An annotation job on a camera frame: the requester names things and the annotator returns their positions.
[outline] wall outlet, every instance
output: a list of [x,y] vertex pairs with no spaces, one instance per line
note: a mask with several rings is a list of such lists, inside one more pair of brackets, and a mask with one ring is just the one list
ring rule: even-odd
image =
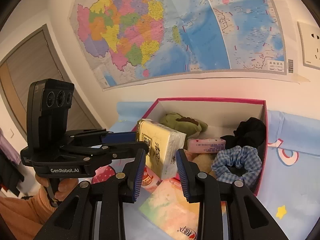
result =
[[303,64],[320,69],[320,28],[298,22]]

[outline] plush toy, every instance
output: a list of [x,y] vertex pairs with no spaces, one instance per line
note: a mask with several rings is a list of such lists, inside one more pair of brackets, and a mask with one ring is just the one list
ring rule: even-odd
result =
[[186,138],[197,138],[200,132],[204,132],[208,128],[208,125],[204,122],[190,117],[183,117],[177,113],[166,114],[161,118],[160,123],[176,131],[185,133],[187,135]]
[[216,155],[217,154],[208,154],[208,153],[198,154],[198,156],[195,157],[192,160],[192,162],[198,165],[200,171],[206,172],[215,178],[216,176],[214,171],[211,170],[211,165]]

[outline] pink package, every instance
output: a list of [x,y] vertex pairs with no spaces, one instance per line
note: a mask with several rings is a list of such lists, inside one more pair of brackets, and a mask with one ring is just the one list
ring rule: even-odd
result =
[[149,193],[153,193],[160,183],[161,179],[151,169],[145,167],[141,186]]
[[225,147],[226,141],[220,138],[188,139],[188,151],[191,153],[217,153]]

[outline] green plush toy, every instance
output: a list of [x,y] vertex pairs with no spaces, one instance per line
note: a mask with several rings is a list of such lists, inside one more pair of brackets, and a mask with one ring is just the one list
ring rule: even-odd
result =
[[204,122],[190,117],[183,117],[177,113],[166,114],[160,120],[160,123],[176,131],[185,133],[187,135],[186,138],[196,138],[200,132],[204,132],[208,128],[208,125]]

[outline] scrunchie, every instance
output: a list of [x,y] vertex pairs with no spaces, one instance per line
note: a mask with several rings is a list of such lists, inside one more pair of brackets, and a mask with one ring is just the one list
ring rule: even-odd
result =
[[[227,166],[235,165],[237,169],[242,168],[247,171],[241,177],[232,174]],[[211,169],[215,172],[218,181],[232,183],[235,180],[241,180],[248,187],[252,186],[257,180],[262,162],[258,156],[256,148],[251,146],[233,147],[228,150],[219,151],[215,157]]]

